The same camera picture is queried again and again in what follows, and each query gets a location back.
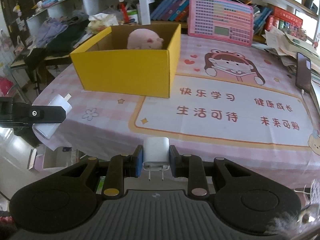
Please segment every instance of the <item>white power adapter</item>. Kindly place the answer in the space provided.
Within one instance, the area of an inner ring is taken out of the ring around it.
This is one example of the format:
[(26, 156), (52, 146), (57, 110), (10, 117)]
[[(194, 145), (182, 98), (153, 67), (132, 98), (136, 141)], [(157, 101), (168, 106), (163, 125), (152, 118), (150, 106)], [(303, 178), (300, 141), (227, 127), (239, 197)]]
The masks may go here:
[(143, 169), (149, 171), (163, 171), (170, 167), (169, 139), (167, 137), (148, 137), (143, 141)]

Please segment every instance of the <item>purple clothing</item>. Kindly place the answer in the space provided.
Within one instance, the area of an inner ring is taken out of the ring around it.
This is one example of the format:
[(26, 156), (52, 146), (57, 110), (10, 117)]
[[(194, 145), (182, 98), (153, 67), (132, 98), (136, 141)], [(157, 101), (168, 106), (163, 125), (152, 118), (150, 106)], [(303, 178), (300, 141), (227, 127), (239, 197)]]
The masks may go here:
[(68, 28), (68, 25), (62, 24), (57, 19), (46, 20), (38, 30), (36, 35), (37, 48), (44, 48), (50, 41), (52, 41), (58, 34), (62, 33)]

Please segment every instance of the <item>pink learning board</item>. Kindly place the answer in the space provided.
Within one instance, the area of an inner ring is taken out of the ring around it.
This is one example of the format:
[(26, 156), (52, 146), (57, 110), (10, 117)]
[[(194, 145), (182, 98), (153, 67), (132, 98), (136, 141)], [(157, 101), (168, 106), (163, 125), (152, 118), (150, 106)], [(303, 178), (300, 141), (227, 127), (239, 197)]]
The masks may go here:
[(253, 8), (228, 0), (190, 0), (188, 34), (251, 47)]

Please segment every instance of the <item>stuffed pig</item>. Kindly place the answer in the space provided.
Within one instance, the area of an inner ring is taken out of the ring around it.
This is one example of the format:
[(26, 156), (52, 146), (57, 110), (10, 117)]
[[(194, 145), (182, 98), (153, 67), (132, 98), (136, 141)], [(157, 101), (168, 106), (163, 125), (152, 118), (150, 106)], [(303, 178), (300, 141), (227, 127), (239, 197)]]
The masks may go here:
[(154, 31), (136, 29), (129, 35), (127, 49), (162, 49), (162, 42)]

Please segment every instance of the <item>yellow box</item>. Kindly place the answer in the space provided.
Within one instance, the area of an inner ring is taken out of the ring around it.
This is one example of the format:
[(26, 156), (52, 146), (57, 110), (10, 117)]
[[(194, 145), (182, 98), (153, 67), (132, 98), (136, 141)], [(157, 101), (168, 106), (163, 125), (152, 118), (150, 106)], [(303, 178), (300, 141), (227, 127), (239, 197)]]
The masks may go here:
[[(156, 32), (164, 49), (126, 49), (138, 28)], [(181, 25), (111, 26), (70, 56), (85, 90), (169, 98), (180, 57)]]

